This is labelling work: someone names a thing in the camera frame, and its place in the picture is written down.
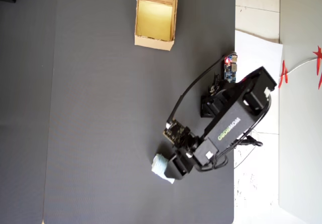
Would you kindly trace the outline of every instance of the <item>red decoration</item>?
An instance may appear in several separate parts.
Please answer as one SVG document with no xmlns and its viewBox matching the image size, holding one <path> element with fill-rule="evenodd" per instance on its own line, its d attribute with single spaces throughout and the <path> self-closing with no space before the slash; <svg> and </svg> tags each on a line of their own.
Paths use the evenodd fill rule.
<svg viewBox="0 0 322 224">
<path fill-rule="evenodd" d="M 321 77 L 320 77 L 320 82 L 318 83 L 318 89 L 319 90 L 320 90 L 321 83 L 322 83 L 322 74 L 321 74 Z"/>
<path fill-rule="evenodd" d="M 321 48 L 317 46 L 317 52 L 313 52 L 314 54 L 317 55 L 317 61 L 316 61 L 316 75 L 318 76 L 319 70 L 320 70 L 320 64 L 321 64 L 321 59 L 322 59 L 322 52 Z"/>
<path fill-rule="evenodd" d="M 283 82 L 283 77 L 285 76 L 285 83 L 288 83 L 288 76 L 287 76 L 287 68 L 285 66 L 285 61 L 283 61 L 283 68 L 282 68 L 282 73 L 281 73 L 281 80 L 280 84 L 278 85 L 278 88 L 281 88 L 282 82 Z"/>
</svg>

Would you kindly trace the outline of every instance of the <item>white wall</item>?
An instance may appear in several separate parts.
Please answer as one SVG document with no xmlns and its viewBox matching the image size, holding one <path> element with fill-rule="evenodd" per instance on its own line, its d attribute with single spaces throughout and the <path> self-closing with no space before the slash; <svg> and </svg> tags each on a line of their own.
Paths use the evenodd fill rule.
<svg viewBox="0 0 322 224">
<path fill-rule="evenodd" d="M 322 0 L 281 0 L 280 39 L 290 71 L 322 46 Z M 307 223 L 322 223 L 322 88 L 316 61 L 280 89 L 279 205 Z"/>
</svg>

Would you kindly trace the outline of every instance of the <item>dark gray surface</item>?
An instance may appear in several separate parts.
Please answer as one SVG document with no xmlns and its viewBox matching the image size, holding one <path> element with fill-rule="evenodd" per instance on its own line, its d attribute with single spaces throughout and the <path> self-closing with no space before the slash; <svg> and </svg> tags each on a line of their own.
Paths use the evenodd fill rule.
<svg viewBox="0 0 322 224">
<path fill-rule="evenodd" d="M 40 224 L 56 0 L 0 2 L 0 223 Z"/>
<path fill-rule="evenodd" d="M 234 49 L 235 0 L 179 0 L 170 52 L 134 46 L 135 5 L 58 0 L 45 223 L 232 223 L 232 154 L 226 168 L 174 185 L 151 162 L 180 94 Z M 197 134 L 212 80 L 176 115 Z"/>
</svg>

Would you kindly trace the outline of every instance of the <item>open cardboard box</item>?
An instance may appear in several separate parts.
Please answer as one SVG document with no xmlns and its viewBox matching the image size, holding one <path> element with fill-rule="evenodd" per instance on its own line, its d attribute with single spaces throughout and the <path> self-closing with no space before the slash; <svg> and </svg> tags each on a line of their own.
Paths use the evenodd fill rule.
<svg viewBox="0 0 322 224">
<path fill-rule="evenodd" d="M 136 0 L 135 45 L 171 50 L 178 0 Z"/>
</svg>

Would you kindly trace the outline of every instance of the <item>circuit board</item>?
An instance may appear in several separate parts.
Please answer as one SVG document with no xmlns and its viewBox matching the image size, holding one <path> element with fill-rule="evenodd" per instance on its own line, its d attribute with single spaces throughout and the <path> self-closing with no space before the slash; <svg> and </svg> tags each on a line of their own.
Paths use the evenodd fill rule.
<svg viewBox="0 0 322 224">
<path fill-rule="evenodd" d="M 173 120 L 173 123 L 169 129 L 165 129 L 163 131 L 163 135 L 170 140 L 170 142 L 180 147 L 183 145 L 186 136 L 190 133 L 190 129 L 188 127 L 184 127 L 177 120 Z"/>
<path fill-rule="evenodd" d="M 224 79 L 236 83 L 237 55 L 231 55 L 224 60 Z"/>
</svg>

